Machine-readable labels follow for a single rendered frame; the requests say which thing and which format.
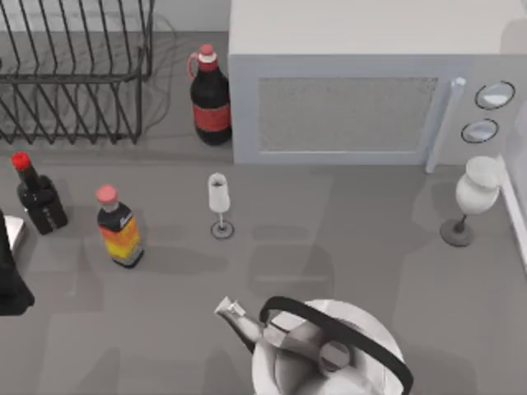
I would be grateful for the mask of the dark cola bottle red label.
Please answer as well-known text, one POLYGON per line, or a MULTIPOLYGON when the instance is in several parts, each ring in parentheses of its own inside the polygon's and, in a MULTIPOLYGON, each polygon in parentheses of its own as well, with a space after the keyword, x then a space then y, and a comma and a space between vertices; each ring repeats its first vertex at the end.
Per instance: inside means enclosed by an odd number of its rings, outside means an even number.
POLYGON ((202 44, 187 63, 194 128, 209 146, 220 146, 231 140, 230 86, 219 67, 217 53, 211 44, 202 44))

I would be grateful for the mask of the narrow white flute glass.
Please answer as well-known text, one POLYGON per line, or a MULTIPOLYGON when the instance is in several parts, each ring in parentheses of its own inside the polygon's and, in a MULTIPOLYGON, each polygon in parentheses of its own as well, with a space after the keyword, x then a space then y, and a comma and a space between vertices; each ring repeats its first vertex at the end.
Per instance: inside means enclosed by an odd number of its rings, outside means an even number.
POLYGON ((217 215, 217 221, 211 226, 211 234, 216 239, 229 239, 234 234, 235 228, 224 219, 224 215, 231 207, 228 183, 224 174, 214 173, 209 176, 208 206, 217 215))

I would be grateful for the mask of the orange yellow label bottle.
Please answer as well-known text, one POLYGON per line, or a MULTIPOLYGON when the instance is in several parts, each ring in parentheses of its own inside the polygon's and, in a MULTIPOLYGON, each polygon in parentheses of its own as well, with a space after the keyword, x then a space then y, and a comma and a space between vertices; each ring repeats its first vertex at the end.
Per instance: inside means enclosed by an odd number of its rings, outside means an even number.
POLYGON ((96 191, 100 204, 97 225, 114 263, 132 269, 144 254, 138 224, 132 210, 119 200, 115 186, 105 184, 96 191))

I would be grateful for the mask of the black sauce bottle red cap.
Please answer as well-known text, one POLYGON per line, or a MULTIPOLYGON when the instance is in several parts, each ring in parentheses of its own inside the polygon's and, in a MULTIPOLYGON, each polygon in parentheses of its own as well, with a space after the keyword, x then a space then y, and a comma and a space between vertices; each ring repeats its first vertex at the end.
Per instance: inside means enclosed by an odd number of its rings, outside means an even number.
POLYGON ((52 180, 36 171, 24 151, 12 154, 11 161, 20 179, 17 196, 38 232, 47 235, 66 226, 68 217, 52 180))

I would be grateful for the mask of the small microwave knob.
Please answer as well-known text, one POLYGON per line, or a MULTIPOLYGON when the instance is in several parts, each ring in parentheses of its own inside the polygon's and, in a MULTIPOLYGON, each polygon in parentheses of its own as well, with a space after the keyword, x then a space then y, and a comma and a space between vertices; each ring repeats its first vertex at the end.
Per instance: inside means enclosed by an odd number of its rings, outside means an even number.
POLYGON ((495 120, 486 118, 466 124, 460 136, 468 144, 482 144, 492 140, 499 129, 499 124, 495 120))

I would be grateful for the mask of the wide white wine glass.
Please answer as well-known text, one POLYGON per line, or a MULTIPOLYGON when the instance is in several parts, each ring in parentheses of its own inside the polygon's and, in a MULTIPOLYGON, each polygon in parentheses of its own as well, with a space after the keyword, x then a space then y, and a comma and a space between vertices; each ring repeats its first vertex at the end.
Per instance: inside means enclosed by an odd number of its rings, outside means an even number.
POLYGON ((445 221, 440 228, 441 238, 448 245, 460 248, 473 242, 473 230, 467 219, 483 214, 495 204, 505 175, 506 167, 497 158, 475 156, 467 161, 455 188, 455 200, 462 216, 458 220, 445 221))

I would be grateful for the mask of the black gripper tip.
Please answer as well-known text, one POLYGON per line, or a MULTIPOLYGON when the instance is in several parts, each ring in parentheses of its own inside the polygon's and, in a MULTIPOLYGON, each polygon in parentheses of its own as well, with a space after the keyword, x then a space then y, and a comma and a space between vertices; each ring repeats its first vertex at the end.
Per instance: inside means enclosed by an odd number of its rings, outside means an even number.
POLYGON ((0 209, 0 317, 21 316, 34 304, 35 297, 16 267, 0 209))

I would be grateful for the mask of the pale microwave oven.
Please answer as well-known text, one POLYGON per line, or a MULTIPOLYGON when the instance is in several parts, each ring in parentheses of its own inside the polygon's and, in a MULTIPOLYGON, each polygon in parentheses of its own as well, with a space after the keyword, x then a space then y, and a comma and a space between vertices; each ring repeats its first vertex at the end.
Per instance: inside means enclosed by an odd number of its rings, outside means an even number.
POLYGON ((527 0, 231 0, 228 69, 237 164, 422 165, 467 80, 437 165, 503 152, 527 105, 527 0), (508 81, 495 110, 474 101, 508 81), (463 127, 493 119, 490 141, 463 127))

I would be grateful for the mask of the large microwave knob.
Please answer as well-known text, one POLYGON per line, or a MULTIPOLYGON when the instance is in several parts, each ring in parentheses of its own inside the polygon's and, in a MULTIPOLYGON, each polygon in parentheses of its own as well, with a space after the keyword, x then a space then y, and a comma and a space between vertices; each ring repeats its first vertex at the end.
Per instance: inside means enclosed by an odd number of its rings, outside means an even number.
POLYGON ((506 106, 515 97, 515 87, 508 81, 482 86, 475 94, 475 104, 480 109, 495 110, 506 106))

